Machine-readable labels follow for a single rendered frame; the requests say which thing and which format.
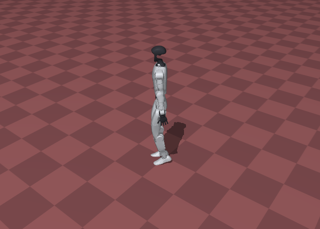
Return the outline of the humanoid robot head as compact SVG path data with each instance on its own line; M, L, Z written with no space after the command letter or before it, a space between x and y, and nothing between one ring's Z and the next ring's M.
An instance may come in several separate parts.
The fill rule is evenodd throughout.
M160 64L161 67L166 67L166 64L163 62L163 60L161 58L157 58L157 55L160 56L166 53L165 47L161 45L155 46L151 49L151 52L154 54L154 62L157 62L155 66L158 67L158 64Z

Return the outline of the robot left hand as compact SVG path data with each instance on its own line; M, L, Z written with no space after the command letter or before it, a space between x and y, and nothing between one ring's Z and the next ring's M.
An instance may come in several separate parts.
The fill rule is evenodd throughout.
M165 110L164 110L164 115L160 115L160 111L159 111L160 118L159 118L159 121L157 123L160 122L161 126L162 126L162 124L164 126L164 123L165 123L165 125L166 125L166 123L168 124L168 121L167 121L167 118L165 117L165 115L166 115Z

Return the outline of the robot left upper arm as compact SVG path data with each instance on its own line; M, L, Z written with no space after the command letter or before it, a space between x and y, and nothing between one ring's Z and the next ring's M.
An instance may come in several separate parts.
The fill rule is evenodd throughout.
M157 93L162 93L164 96L164 73L162 69L156 70L155 79L156 86L158 88L158 90L155 92L155 96L157 96Z

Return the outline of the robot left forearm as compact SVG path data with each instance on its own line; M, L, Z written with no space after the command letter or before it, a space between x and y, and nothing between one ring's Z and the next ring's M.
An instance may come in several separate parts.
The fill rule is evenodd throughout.
M164 111L164 96L161 92L157 93L156 95L157 97L157 103L158 103L158 110L160 112L160 115L164 115L165 111Z

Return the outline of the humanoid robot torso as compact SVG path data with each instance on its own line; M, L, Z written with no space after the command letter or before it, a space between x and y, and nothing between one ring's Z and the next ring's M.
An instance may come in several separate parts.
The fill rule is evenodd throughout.
M164 63L165 63L165 62L164 62ZM156 63L156 64L157 64L157 63ZM165 108L165 110L166 110L166 109L167 109L167 99L166 99L166 97L165 97L165 94L167 93L167 65L166 65L166 63L165 63L165 66L162 67L162 66L160 66L160 64L157 64L158 66L156 66L156 64L154 65L153 70L152 70L152 80L153 80L154 93L156 93L156 91L158 91L157 83L156 83L156 79L155 79L156 70L162 70L163 75L164 75L164 78L163 78L164 108ZM155 107L156 107L156 109L158 109L157 99L158 99L158 98L156 98L156 100L155 100Z

